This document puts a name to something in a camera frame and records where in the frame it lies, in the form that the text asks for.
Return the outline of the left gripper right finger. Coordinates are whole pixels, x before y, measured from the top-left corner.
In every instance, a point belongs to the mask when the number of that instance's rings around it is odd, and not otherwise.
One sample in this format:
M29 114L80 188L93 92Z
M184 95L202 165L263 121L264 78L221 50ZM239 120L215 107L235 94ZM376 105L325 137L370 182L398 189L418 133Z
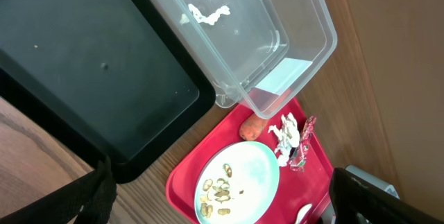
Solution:
M342 168L333 170L329 196L334 213L328 223L443 224Z

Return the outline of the white plastic spoon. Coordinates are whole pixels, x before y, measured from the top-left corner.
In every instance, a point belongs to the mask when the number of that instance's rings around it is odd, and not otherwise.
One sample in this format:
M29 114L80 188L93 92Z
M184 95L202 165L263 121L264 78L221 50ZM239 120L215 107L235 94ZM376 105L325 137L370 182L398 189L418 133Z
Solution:
M301 224L304 217L307 215L307 213L311 209L311 207L312 207L312 204L307 204L307 205L301 207L297 213L296 221L294 224Z

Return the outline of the red snack wrapper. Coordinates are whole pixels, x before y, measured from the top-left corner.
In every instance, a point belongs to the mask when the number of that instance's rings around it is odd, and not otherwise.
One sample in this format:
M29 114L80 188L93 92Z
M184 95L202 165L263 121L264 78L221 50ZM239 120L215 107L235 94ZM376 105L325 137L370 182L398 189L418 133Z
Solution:
M316 123L316 117L309 117L302 129L302 134L300 136L300 144L293 152L290 160L290 169L292 171L303 172L305 169L305 164L307 161L307 154L310 147L310 139L314 132L314 125Z

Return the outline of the white tissue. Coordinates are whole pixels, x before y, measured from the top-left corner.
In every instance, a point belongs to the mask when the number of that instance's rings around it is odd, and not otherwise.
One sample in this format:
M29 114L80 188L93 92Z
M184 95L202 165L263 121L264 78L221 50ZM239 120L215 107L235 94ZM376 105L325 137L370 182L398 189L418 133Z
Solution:
M268 133L272 132L277 137L277 146L274 153L279 153L277 162L280 167L285 167L290 160L291 150L300 144L300 133L298 122L292 113L281 116L282 126L280 129L276 125L268 128Z

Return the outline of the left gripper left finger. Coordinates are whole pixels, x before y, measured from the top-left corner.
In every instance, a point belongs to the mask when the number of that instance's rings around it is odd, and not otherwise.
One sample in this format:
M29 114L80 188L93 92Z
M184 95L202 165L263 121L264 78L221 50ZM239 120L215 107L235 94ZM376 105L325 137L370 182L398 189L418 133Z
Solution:
M110 158L94 171L53 193L1 218L1 224L73 223L104 224L117 197Z

